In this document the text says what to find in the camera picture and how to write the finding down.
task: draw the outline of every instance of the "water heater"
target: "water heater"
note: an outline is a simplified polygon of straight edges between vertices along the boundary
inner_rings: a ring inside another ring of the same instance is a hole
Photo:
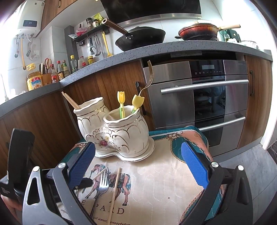
[[[19,7],[17,34],[34,34],[40,32],[42,13],[45,3],[38,0],[26,0]]]

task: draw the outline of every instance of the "tiled floor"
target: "tiled floor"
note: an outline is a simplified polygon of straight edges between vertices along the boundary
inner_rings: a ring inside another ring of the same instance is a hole
[[[255,223],[277,191],[277,164],[271,154],[259,144],[220,165],[226,168],[244,166],[253,199],[253,223]]]
[[[271,155],[271,157],[273,158],[273,160],[276,162],[277,164],[277,141],[275,141],[273,143],[273,145],[271,145],[268,149],[267,149],[268,153]]]

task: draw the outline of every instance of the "built-in oven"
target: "built-in oven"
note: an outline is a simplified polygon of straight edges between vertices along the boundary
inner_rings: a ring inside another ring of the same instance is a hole
[[[144,68],[149,80],[149,69]],[[153,66],[148,88],[156,130],[194,125],[212,156],[237,148],[247,109],[244,61],[199,60]]]

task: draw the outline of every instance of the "metal screw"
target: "metal screw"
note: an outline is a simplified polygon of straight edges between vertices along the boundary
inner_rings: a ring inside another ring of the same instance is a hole
[[[214,168],[218,167],[218,163],[217,162],[212,162],[211,164],[212,164],[212,167],[214,167]]]
[[[34,168],[33,168],[33,171],[34,172],[37,172],[39,170],[39,166],[35,166]]]
[[[242,165],[238,165],[238,169],[239,169],[240,171],[243,171],[243,170],[244,170],[244,167],[243,167]]]
[[[59,165],[58,165],[58,167],[60,168],[60,169],[62,169],[62,168],[65,168],[65,163],[64,162],[62,162],[62,163],[60,163]]]

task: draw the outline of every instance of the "oven window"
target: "oven window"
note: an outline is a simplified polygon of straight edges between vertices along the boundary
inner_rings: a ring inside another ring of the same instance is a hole
[[[193,84],[224,81],[225,76],[193,78]],[[195,121],[225,114],[225,86],[193,90]]]
[[[211,126],[211,125],[215,125],[223,122],[224,122],[224,115],[216,118],[212,118],[212,119],[204,119],[197,122],[195,121],[195,126],[197,128],[202,128],[202,127],[207,127],[207,126]],[[203,132],[205,137],[208,139],[209,147],[213,147],[220,144],[222,129],[223,128],[221,127],[214,130]]]

